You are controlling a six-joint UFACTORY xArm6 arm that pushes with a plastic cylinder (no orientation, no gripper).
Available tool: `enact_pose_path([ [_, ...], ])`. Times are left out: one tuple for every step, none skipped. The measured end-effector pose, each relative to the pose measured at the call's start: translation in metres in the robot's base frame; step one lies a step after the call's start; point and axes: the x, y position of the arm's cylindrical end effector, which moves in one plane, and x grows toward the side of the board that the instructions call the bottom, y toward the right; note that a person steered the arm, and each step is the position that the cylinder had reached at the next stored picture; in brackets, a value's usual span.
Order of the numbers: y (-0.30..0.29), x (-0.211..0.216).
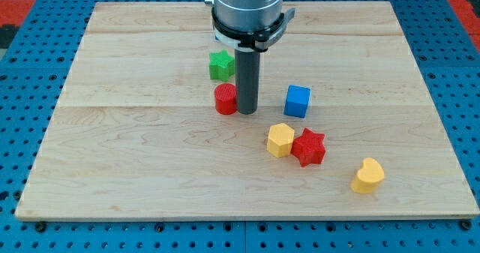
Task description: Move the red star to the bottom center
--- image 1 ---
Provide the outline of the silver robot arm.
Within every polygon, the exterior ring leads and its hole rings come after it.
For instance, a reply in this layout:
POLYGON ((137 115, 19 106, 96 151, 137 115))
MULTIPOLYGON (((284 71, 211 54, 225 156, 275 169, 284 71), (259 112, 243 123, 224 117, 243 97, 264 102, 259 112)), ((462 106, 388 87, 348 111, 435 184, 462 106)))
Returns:
POLYGON ((255 32, 271 26, 281 15, 283 0, 214 0, 215 19, 240 32, 255 32))

